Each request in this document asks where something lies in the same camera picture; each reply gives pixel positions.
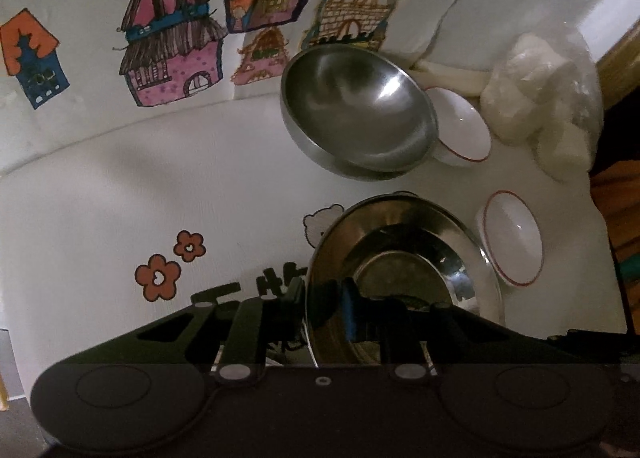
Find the door drawing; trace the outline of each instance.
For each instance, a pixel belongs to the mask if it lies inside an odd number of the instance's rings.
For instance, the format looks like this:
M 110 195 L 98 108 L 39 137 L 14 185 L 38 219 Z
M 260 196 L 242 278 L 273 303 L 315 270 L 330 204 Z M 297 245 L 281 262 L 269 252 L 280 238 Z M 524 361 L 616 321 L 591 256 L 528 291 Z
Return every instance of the door drawing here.
M 360 24 L 356 20 L 347 20 L 340 26 L 338 32 L 338 40 L 349 36 L 350 38 L 357 38 L 360 34 Z
M 184 83 L 184 96 L 189 97 L 202 92 L 211 86 L 211 76 L 208 72 L 197 72 Z

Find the wooden frame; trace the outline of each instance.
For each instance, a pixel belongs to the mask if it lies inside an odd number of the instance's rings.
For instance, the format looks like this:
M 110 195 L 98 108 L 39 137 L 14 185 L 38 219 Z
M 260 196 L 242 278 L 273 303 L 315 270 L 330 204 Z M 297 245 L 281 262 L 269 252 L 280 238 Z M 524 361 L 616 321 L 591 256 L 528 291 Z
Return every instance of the wooden frame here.
M 640 20 L 598 61 L 605 111 L 640 86 Z
M 6 411 L 7 409 L 9 409 L 9 395 L 6 393 L 2 375 L 0 375 L 0 411 Z

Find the round pad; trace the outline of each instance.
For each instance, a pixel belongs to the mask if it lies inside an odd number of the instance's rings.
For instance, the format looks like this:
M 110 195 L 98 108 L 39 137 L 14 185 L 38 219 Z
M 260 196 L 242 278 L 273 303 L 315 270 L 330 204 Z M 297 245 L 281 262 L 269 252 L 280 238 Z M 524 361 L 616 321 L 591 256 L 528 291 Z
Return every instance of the round pad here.
M 597 436 L 613 408 L 611 385 L 590 364 L 459 364 L 440 399 L 464 429 L 518 452 L 570 450 Z
M 190 364 L 56 364 L 31 391 L 42 427 L 66 446 L 135 450 L 180 431 L 206 398 Z

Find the orange flower sticker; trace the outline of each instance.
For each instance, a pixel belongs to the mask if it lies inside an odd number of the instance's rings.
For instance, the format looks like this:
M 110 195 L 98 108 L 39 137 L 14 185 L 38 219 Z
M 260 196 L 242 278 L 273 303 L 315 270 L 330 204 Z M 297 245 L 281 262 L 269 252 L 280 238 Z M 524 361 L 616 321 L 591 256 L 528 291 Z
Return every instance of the orange flower sticker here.
M 180 256 L 185 263 L 191 263 L 207 252 L 207 248 L 202 245 L 204 238 L 199 233 L 191 234 L 189 231 L 180 231 L 176 240 L 174 254 Z
M 182 272 L 175 261 L 167 262 L 163 255 L 154 254 L 146 265 L 136 269 L 136 283 L 144 287 L 142 295 L 147 301 L 155 301 L 162 297 L 170 301 L 175 297 L 175 282 Z

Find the plastic bag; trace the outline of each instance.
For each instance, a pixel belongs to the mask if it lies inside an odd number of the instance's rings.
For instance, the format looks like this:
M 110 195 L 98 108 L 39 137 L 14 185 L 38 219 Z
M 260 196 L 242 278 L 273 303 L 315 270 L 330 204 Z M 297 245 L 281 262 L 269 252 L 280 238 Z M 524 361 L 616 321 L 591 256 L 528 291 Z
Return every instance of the plastic bag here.
M 593 164 L 604 122 L 596 66 L 566 23 L 521 35 L 495 65 L 481 114 L 504 143 L 531 140 L 538 164 L 567 180 Z

